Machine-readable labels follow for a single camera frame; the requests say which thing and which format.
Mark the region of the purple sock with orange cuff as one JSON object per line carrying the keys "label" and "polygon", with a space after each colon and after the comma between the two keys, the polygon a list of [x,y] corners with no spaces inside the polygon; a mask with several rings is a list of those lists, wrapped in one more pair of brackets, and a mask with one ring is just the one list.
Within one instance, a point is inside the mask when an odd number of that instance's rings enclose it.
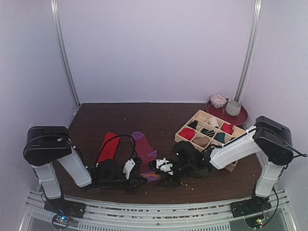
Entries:
{"label": "purple sock with orange cuff", "polygon": [[157,150],[151,147],[146,136],[142,132],[135,131],[131,136],[136,142],[136,153],[138,157],[142,159],[140,174],[149,182],[158,181],[159,175],[155,174],[155,171],[149,169],[149,163],[155,161],[157,158]]}

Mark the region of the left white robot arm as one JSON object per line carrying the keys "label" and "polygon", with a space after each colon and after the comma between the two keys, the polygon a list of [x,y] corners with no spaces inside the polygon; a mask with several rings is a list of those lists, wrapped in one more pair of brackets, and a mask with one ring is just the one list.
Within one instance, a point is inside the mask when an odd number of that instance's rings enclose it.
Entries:
{"label": "left white robot arm", "polygon": [[[121,138],[129,138],[133,149],[130,159],[120,167],[114,160]],[[138,157],[137,142],[131,135],[107,133],[92,168],[89,168],[81,151],[72,143],[68,129],[63,126],[36,126],[28,130],[23,150],[24,159],[32,166],[50,205],[59,214],[69,210],[53,163],[58,162],[86,193],[99,193],[102,189],[124,189],[132,192],[147,183],[141,175],[142,159]]]}

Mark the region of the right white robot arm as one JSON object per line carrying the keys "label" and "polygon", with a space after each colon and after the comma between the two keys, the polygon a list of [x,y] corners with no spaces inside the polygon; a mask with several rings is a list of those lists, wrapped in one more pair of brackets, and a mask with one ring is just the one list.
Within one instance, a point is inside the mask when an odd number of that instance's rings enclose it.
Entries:
{"label": "right white robot arm", "polygon": [[256,118],[255,124],[244,134],[226,144],[210,144],[199,151],[189,141],[180,141],[173,146],[172,152],[178,158],[176,161],[163,158],[148,164],[149,169],[161,175],[160,183],[171,187],[180,184],[183,176],[207,176],[213,170],[221,170],[244,157],[263,152],[268,161],[255,184],[254,196],[246,205],[253,213],[265,205],[265,198],[269,197],[283,168],[294,158],[289,128],[265,116]]}

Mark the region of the red sock with striped cuff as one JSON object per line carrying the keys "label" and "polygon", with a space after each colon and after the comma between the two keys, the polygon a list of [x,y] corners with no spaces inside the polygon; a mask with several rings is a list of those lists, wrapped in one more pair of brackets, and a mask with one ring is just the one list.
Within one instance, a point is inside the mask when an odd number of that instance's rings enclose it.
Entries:
{"label": "red sock with striped cuff", "polygon": [[101,150],[99,152],[98,160],[96,161],[95,166],[97,167],[99,163],[107,160],[107,159],[113,159],[115,156],[115,153],[117,151],[117,147],[120,142],[120,138],[114,138],[117,136],[116,134],[112,132],[108,132],[105,135],[104,141],[101,146]]}

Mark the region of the beige rolled sock in box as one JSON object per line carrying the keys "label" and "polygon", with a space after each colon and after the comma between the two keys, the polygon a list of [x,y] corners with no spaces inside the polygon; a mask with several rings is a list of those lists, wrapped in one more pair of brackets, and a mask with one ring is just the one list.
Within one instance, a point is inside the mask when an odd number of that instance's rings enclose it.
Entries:
{"label": "beige rolled sock in box", "polygon": [[207,136],[203,137],[196,137],[193,139],[193,143],[197,144],[198,146],[205,148],[210,143],[211,139]]}

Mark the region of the black striped sock in box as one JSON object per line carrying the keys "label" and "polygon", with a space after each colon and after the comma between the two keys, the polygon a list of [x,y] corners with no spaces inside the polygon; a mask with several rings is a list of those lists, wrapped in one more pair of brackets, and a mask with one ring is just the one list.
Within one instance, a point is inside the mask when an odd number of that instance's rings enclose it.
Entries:
{"label": "black striped sock in box", "polygon": [[214,130],[208,130],[208,129],[204,128],[204,129],[201,130],[201,133],[212,138],[212,137],[214,137],[216,132]]}

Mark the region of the cream rolled sock in box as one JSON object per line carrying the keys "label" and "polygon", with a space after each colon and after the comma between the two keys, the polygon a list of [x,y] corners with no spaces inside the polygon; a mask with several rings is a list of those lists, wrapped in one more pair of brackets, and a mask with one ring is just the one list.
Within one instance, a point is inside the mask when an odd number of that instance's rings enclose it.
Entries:
{"label": "cream rolled sock in box", "polygon": [[211,125],[212,127],[220,128],[221,121],[220,121],[219,119],[217,119],[216,117],[212,116],[212,117],[209,119],[208,124]]}

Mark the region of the red patterned sock in box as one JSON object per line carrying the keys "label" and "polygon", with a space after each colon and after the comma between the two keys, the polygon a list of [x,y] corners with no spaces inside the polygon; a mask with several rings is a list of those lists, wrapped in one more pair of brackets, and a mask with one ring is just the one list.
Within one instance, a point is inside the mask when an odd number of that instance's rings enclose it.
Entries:
{"label": "red patterned sock in box", "polygon": [[234,125],[233,124],[227,124],[227,123],[224,123],[221,127],[221,130],[224,131],[225,133],[228,133],[230,135],[233,134],[234,132]]}

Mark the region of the red round tray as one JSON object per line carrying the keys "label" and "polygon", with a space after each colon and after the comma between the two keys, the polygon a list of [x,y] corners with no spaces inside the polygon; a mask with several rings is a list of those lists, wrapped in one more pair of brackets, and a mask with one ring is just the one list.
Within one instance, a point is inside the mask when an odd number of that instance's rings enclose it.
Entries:
{"label": "red round tray", "polygon": [[208,101],[205,105],[206,112],[218,117],[219,119],[222,119],[228,123],[231,123],[236,126],[243,125],[248,120],[248,113],[246,109],[242,106],[240,113],[237,116],[231,116],[227,114],[226,110],[226,104],[223,105],[221,108],[215,108],[211,101]]}

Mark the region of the circuit board with leds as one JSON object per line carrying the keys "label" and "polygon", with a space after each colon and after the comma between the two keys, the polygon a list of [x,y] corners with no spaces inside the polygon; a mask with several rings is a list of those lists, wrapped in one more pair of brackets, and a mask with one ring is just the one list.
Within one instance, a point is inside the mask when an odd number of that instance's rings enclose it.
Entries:
{"label": "circuit board with leds", "polygon": [[260,229],[266,224],[266,222],[267,219],[264,216],[255,216],[245,219],[246,225],[252,229]]}
{"label": "circuit board with leds", "polygon": [[66,229],[70,226],[72,219],[67,216],[54,215],[51,224],[58,230]]}

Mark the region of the white patterned bowl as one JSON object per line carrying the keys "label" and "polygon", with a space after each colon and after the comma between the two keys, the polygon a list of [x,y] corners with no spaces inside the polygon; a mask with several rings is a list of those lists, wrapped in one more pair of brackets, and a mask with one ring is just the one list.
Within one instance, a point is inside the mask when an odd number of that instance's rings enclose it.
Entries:
{"label": "white patterned bowl", "polygon": [[227,99],[221,95],[215,94],[210,97],[210,102],[215,108],[221,108],[227,103]]}

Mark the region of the right circuit board with leds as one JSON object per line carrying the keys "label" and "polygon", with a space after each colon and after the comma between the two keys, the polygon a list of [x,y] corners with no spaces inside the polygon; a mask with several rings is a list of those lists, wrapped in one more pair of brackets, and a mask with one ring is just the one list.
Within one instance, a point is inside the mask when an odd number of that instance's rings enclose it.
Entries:
{"label": "right circuit board with leds", "polygon": [[266,222],[267,219],[264,216],[255,216],[245,219],[246,225],[252,229],[260,229],[266,224]]}

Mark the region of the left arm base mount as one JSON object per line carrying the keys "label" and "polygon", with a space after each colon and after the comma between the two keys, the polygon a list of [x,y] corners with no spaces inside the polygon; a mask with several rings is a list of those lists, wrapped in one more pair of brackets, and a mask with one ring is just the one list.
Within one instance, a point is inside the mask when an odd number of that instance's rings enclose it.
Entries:
{"label": "left arm base mount", "polygon": [[65,200],[63,198],[47,199],[44,209],[51,211],[59,216],[66,216],[71,218],[83,218],[86,205],[80,202]]}

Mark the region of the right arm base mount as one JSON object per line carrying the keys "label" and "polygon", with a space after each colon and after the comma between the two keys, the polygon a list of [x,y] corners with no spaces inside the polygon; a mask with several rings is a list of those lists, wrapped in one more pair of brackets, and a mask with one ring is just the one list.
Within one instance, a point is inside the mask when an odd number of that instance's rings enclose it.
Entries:
{"label": "right arm base mount", "polygon": [[269,198],[251,197],[250,199],[233,202],[230,204],[234,218],[248,216],[262,212],[264,209],[271,209]]}

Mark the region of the aluminium frame post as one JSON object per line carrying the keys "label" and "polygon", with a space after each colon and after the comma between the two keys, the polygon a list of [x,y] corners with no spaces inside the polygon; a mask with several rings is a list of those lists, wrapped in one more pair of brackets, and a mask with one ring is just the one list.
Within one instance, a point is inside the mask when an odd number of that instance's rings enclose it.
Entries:
{"label": "aluminium frame post", "polygon": [[76,90],[76,87],[73,81],[73,77],[72,77],[72,73],[71,73],[71,69],[69,65],[69,60],[68,60],[67,52],[65,49],[65,43],[64,43],[64,38],[63,38],[61,19],[60,19],[57,0],[51,0],[51,12],[52,12],[52,16],[53,16],[53,20],[55,24],[55,29],[56,29],[59,48],[60,48],[61,59],[62,59],[63,67],[64,67],[65,77],[68,81],[68,86],[73,96],[74,103],[76,107],[79,108],[81,106],[81,103],[77,95],[77,90]]}
{"label": "aluminium frame post", "polygon": [[250,29],[250,35],[248,40],[248,45],[246,49],[246,55],[244,59],[243,68],[241,71],[241,76],[238,84],[238,88],[235,94],[235,101],[242,103],[244,98],[244,93],[247,87],[251,67],[253,54],[257,45],[257,39],[259,34],[260,22],[261,22],[261,13],[262,13],[262,0],[255,0],[254,12],[252,17],[252,24]]}

